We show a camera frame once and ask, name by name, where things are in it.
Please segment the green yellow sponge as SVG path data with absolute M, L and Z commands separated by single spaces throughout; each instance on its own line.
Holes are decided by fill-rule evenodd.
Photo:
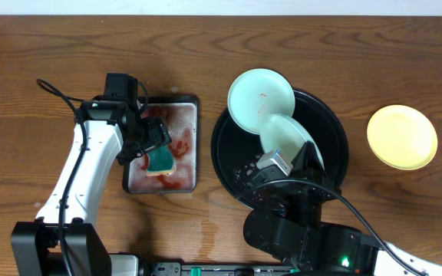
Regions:
M 168 146 L 162 146 L 147 154 L 149 163 L 148 176 L 169 175 L 176 169 L 176 160 Z

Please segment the light blue plate with streaks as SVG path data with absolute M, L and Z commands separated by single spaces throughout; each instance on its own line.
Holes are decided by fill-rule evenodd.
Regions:
M 293 161 L 306 142 L 314 144 L 318 160 L 325 167 L 322 155 L 309 132 L 295 119 L 285 114 L 269 114 L 259 128 L 264 153 L 280 150 L 283 157 Z

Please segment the yellow plate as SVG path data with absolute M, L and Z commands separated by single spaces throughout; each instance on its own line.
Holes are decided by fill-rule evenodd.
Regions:
M 438 147 L 432 122 L 419 110 L 389 105 L 368 121 L 367 140 L 374 155 L 390 167 L 416 170 L 429 164 Z

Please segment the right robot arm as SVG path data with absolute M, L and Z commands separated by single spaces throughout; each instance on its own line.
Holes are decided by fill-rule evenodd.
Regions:
M 304 143 L 293 161 L 277 149 L 263 154 L 256 166 L 249 188 L 239 197 L 264 198 L 245 220 L 244 239 L 292 267 L 293 275 L 442 275 L 441 265 L 378 236 L 326 176 L 313 143 Z M 366 232 L 322 221 L 322 205 L 335 199 L 357 217 Z

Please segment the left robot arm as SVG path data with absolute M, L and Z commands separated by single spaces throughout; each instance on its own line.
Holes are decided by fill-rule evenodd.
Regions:
M 74 141 L 58 182 L 32 222 L 17 222 L 11 244 L 20 275 L 147 275 L 134 254 L 111 254 L 95 229 L 114 161 L 128 163 L 171 139 L 143 117 L 146 101 L 85 100 L 74 110 Z

